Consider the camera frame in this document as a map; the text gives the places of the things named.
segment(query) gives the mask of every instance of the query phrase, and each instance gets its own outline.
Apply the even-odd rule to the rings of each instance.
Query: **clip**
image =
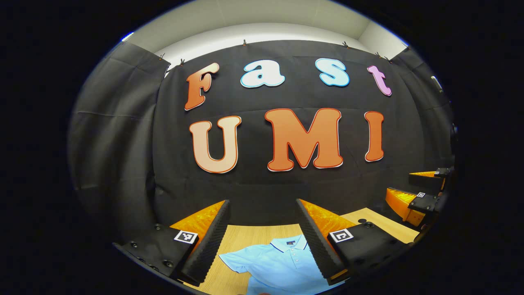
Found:
[[[440,86],[439,81],[436,79],[435,76],[431,76],[431,80],[435,83],[436,88],[439,90],[439,93],[443,93],[444,90],[442,89],[442,86]]]

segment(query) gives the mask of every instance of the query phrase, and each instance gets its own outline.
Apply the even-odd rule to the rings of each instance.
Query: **peach letter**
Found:
[[[384,157],[382,150],[382,122],[384,115],[379,112],[366,112],[364,114],[369,124],[369,147],[366,153],[366,161],[378,161]]]
[[[226,173],[233,169],[238,160],[238,145],[236,142],[236,127],[242,119],[239,116],[228,116],[221,118],[217,125],[224,133],[224,157],[215,160],[209,155],[208,131],[211,122],[200,121],[189,126],[193,134],[193,153],[200,168],[211,173]]]
[[[384,83],[384,79],[386,78],[384,73],[380,72],[375,66],[367,68],[367,71],[373,74],[373,78],[375,78],[375,82],[377,82],[378,89],[380,89],[384,95],[391,96],[391,89],[389,89]]]
[[[218,71],[219,65],[214,62],[200,71],[189,75],[186,80],[189,82],[188,102],[185,103],[184,107],[186,111],[194,109],[204,103],[205,96],[200,95],[200,88],[208,91],[211,87],[211,75],[209,73],[216,73]]]
[[[270,171],[289,171],[294,163],[289,160],[288,146],[302,168],[309,165],[316,146],[319,152],[313,161],[317,168],[333,168],[342,165],[339,153],[339,110],[323,108],[316,112],[315,118],[306,131],[295,113],[290,109],[268,111],[266,120],[273,126],[273,160],[267,164]]]

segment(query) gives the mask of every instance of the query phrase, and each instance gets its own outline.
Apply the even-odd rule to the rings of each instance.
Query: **letter m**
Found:
[[[333,168],[342,165],[339,152],[339,110],[323,108],[316,112],[309,131],[306,131],[290,109],[268,111],[266,120],[273,126],[273,160],[267,164],[270,171],[289,171],[294,163],[289,160],[291,147],[300,167],[306,168],[316,146],[318,156],[313,161],[316,168]]]

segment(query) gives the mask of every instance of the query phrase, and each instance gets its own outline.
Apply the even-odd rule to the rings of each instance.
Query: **black fabric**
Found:
[[[350,83],[327,86],[315,67],[318,58],[340,60]],[[277,87],[244,88],[240,78],[250,62],[271,59],[286,77]],[[184,110],[187,77],[217,62],[205,103]],[[301,198],[337,214],[364,207],[391,212],[384,201],[386,187],[416,190],[408,173],[446,166],[451,160],[447,102],[438,96],[422,63],[388,63],[378,56],[316,41],[282,40],[235,46],[187,61],[169,72],[160,86],[153,126],[152,156],[157,185],[152,203],[160,223],[174,223],[223,199],[231,200],[233,225],[295,224],[294,199]],[[367,67],[377,66],[392,90],[387,97],[378,89]],[[339,121],[338,168],[317,169],[312,161],[289,172],[271,172],[272,127],[264,119],[271,109],[292,109],[308,129],[320,108],[336,108]],[[384,158],[366,162],[369,129],[367,111],[378,111],[383,122]],[[238,115],[238,162],[225,174],[208,173],[195,162],[189,125],[210,121],[210,155],[223,156],[223,134],[217,120]],[[290,159],[297,163],[290,151]]]
[[[150,198],[152,120],[169,63],[120,43],[93,70],[72,111],[74,188],[100,229],[125,243],[157,223]]]

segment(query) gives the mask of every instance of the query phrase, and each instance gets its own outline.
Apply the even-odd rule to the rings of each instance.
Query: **orange foam pad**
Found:
[[[435,177],[435,171],[428,171],[428,172],[414,172],[410,173],[412,175],[420,175],[425,177]]]
[[[215,217],[218,214],[224,202],[225,201],[220,201],[214,205],[206,207],[170,226],[172,228],[190,231],[192,233],[198,234],[199,240],[196,242],[195,247],[189,255],[193,254],[193,252],[196,250],[196,248],[204,238],[205,234],[208,232],[211,223],[213,222],[213,220],[215,220]]]
[[[356,225],[353,222],[347,220],[346,218],[340,217],[339,215],[329,210],[306,202],[302,199],[300,201],[304,205],[305,209],[308,211],[309,216],[311,216],[316,226],[322,233],[322,236],[326,239],[329,245],[331,245],[331,243],[328,240],[328,234],[330,232]]]
[[[418,226],[425,214],[408,208],[409,203],[411,203],[415,198],[415,194],[396,191],[391,188],[386,189],[386,202],[391,209],[402,217],[402,221],[408,221],[409,223]]]

